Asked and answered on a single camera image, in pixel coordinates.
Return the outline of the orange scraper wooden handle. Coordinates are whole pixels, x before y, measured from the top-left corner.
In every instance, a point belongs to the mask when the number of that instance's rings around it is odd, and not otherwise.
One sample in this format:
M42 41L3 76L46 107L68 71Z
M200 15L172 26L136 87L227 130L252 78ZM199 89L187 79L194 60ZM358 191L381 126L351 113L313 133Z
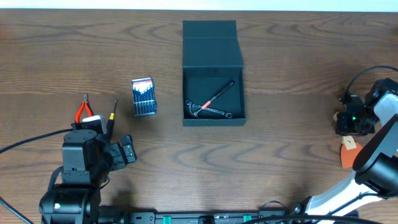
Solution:
M341 137L341 147L340 147L340 162L343 169L352 168L354 160L356 159L359 152L362 150L362 145L355 141L354 137L346 135Z

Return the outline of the blue drill bit case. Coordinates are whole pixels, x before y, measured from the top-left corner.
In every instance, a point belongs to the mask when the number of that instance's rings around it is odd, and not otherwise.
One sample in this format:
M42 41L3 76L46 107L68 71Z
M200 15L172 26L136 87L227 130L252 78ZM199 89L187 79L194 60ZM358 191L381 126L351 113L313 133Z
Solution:
M151 116L157 113L155 85L151 77L131 81L134 116Z

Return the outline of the silver combination wrench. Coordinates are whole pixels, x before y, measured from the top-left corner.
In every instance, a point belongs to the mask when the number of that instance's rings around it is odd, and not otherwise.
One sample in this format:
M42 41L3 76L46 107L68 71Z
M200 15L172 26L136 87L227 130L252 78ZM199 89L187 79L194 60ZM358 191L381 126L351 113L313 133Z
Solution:
M185 101L185 104L188 106L188 110L189 110L189 113L194 117L194 118L200 118L199 117L199 112L200 111L202 111L202 105L198 105L198 104L194 104L192 101L190 101L190 100L186 100ZM224 116L224 117L226 117L226 118L229 118L229 119L231 119L232 117L233 117L233 115L231 114L231 113L227 113L227 112L225 112L225 111L221 111L221 110L218 110L218 109L214 109L214 108L209 108L209 107L206 107L205 108L205 111L208 111L208 112L212 112L212 113L215 113L215 114L219 114L219 115L222 115L222 116Z

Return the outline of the small claw hammer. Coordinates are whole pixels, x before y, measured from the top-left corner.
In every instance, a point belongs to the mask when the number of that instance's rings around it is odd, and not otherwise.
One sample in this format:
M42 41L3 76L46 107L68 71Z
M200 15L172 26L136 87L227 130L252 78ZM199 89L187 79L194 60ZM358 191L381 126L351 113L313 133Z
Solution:
M214 96L212 96L204 105L202 105L202 107L201 107L202 111L205 111L206 107L209 107L215 99L219 98L223 93L225 93L227 90L229 90L233 85L234 85L234 81L230 81L229 83L227 83L221 90L219 90Z

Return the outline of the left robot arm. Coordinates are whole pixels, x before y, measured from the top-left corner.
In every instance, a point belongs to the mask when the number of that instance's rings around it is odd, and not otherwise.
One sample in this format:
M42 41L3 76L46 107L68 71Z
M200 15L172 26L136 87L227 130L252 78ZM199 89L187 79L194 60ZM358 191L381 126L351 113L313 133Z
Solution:
M114 116L96 115L73 123L64 136L63 165L53 171L39 203L42 223L129 223L120 208L102 206L109 173L125 169L137 156L130 135L111 142Z

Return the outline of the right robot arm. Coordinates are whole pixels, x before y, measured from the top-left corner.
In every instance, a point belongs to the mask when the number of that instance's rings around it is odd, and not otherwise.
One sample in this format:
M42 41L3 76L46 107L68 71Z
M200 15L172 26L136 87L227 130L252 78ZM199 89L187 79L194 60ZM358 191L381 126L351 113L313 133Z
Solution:
M343 217L368 203L397 197L397 82L376 81L365 99L382 128L356 156L352 173L330 190L310 197L300 213Z

